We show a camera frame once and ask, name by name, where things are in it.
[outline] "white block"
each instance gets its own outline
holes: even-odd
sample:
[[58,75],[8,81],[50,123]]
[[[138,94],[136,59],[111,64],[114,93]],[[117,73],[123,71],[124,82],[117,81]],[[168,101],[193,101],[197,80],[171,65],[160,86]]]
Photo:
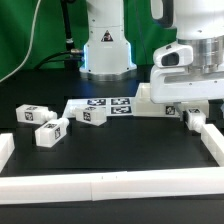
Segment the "white block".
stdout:
[[107,121],[106,109],[82,105],[75,109],[76,120],[99,126]]
[[191,108],[186,110],[187,121],[186,124],[189,130],[201,133],[202,126],[205,124],[206,115],[198,108]]
[[15,148],[12,134],[0,135],[0,172]]
[[67,118],[50,120],[35,131],[37,146],[51,148],[55,143],[62,139],[66,134],[69,125]]
[[51,119],[57,119],[57,113],[49,111],[48,107],[22,105],[16,108],[18,122],[43,124]]
[[134,116],[179,117],[173,104],[155,104],[150,99],[134,99],[132,108]]
[[208,100],[201,100],[201,101],[192,101],[192,102],[182,102],[180,104],[180,109],[182,111],[186,111],[190,108],[198,108],[200,109],[207,118],[209,118],[209,102]]
[[224,166],[224,137],[213,124],[202,127],[201,140],[219,166]]
[[1,178],[0,204],[91,201],[91,182],[103,176],[92,173]]
[[127,199],[220,194],[223,168],[193,168],[127,172],[116,180],[92,182],[92,199]]

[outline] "black tabletop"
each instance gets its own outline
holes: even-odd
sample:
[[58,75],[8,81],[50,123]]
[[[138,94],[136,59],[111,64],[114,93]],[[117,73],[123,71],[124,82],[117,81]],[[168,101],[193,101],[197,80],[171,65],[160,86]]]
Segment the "black tabletop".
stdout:
[[[23,71],[0,84],[0,133],[15,151],[1,177],[214,167],[217,163],[178,118],[108,117],[97,127],[69,119],[52,148],[37,147],[39,125],[18,123],[22,104],[48,106],[61,117],[69,99],[134,97],[150,68],[117,82],[82,80],[64,70]],[[221,223],[223,195],[0,206],[0,223]]]

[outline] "green background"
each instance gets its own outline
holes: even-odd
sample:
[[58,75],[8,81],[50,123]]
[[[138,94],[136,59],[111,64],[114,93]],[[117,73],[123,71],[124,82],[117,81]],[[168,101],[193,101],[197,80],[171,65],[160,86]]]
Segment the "green background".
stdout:
[[[36,4],[37,0],[1,1],[0,78],[18,67],[27,53]],[[75,45],[82,49],[88,40],[86,1],[77,0],[68,7]],[[125,36],[132,45],[133,62],[137,65],[153,64],[154,50],[175,40],[175,30],[164,30],[152,21],[150,0],[124,0],[124,16]],[[139,24],[143,41],[140,37]],[[60,0],[42,0],[33,49],[23,69],[31,69],[45,57],[64,50],[66,50],[65,34]],[[62,68],[63,63],[49,63],[43,66],[43,68],[58,67]]]

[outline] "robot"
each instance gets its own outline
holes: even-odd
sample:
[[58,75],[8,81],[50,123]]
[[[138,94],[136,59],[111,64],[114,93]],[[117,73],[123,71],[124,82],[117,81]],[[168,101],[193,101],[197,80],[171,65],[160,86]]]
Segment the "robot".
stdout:
[[84,46],[81,77],[116,81],[132,77],[131,45],[124,36],[123,0],[86,0],[89,40]]
[[224,98],[224,1],[151,0],[152,17],[177,28],[176,41],[154,52],[154,103]]

